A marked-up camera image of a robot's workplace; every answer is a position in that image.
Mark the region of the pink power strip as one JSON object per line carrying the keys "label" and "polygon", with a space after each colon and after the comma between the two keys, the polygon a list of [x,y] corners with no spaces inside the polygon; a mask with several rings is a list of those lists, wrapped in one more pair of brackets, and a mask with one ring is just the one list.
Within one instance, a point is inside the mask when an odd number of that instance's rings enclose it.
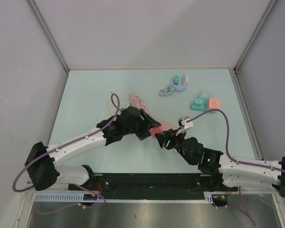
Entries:
{"label": "pink power strip", "polygon": [[169,123],[168,121],[160,120],[160,123],[161,123],[161,128],[163,131],[167,131],[169,129],[176,129],[176,127],[172,125],[171,123]]}

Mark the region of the blue round power strip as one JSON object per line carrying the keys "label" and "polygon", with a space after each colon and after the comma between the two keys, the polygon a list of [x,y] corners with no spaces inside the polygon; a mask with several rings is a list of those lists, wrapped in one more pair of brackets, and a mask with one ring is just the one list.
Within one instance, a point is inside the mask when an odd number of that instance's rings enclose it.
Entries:
{"label": "blue round power strip", "polygon": [[165,88],[160,89],[158,92],[159,96],[169,96],[172,95],[174,92],[183,92],[186,90],[188,84],[183,85],[181,82],[178,84],[174,83],[174,80]]}

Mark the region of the teal triangular power strip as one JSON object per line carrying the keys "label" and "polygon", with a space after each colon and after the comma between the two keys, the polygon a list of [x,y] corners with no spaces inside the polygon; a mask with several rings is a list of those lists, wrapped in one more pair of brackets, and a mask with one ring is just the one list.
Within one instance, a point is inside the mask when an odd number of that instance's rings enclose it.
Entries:
{"label": "teal triangular power strip", "polygon": [[204,112],[207,110],[209,102],[209,95],[206,92],[200,94],[190,105],[190,109],[193,111],[201,111]]}

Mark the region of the light teal charger plug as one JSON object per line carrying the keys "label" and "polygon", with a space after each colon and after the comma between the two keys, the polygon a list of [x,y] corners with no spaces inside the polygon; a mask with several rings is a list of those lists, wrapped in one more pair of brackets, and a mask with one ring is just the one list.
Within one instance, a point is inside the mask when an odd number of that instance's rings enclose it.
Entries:
{"label": "light teal charger plug", "polygon": [[195,101],[194,101],[194,104],[196,106],[203,106],[204,105],[204,99],[202,98],[196,98]]}

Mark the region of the pink cube socket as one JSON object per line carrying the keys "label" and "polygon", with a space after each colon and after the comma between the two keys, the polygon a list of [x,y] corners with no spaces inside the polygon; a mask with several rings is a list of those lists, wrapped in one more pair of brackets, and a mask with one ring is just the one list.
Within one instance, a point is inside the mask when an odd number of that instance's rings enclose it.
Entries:
{"label": "pink cube socket", "polygon": [[220,109],[221,100],[218,98],[210,98],[208,101],[208,110]]}

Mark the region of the white square adapter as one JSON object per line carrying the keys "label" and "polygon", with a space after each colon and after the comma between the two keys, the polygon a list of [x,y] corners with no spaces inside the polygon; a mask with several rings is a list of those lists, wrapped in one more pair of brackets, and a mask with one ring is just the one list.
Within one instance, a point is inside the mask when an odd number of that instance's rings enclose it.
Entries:
{"label": "white square adapter", "polygon": [[188,78],[188,75],[187,74],[184,74],[182,77],[181,77],[181,85],[186,87],[187,84],[188,84],[188,81],[189,81],[189,78]]}

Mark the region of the pink square adapter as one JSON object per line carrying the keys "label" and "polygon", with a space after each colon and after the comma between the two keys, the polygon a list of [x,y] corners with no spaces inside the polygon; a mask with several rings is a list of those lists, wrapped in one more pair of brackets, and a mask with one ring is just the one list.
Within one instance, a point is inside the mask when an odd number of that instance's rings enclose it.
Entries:
{"label": "pink square adapter", "polygon": [[155,128],[152,128],[150,130],[150,134],[152,136],[152,138],[156,139],[156,134],[157,133],[163,133],[164,129],[162,126],[159,126],[159,127],[155,127]]}

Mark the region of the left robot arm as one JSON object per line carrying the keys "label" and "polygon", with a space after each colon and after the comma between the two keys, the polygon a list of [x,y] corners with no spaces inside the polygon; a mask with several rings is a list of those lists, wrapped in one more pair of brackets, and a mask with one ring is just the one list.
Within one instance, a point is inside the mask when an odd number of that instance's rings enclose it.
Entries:
{"label": "left robot arm", "polygon": [[42,142],[33,145],[25,166],[37,191],[46,190],[55,183],[77,184],[85,190],[95,186],[95,177],[88,165],[66,166],[65,163],[85,152],[108,146],[135,134],[142,141],[151,136],[151,129],[161,123],[144,110],[129,106],[90,131],[71,140],[45,146]]}

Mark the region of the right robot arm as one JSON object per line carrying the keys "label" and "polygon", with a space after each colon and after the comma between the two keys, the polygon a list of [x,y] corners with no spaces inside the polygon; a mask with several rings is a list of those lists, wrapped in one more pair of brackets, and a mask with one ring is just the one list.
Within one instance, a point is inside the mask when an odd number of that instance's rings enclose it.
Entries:
{"label": "right robot arm", "polygon": [[285,198],[285,157],[279,161],[237,158],[205,148],[196,138],[186,138],[185,135],[169,129],[156,133],[155,138],[161,148],[174,149],[188,164],[209,175],[212,189],[240,187],[277,192]]}

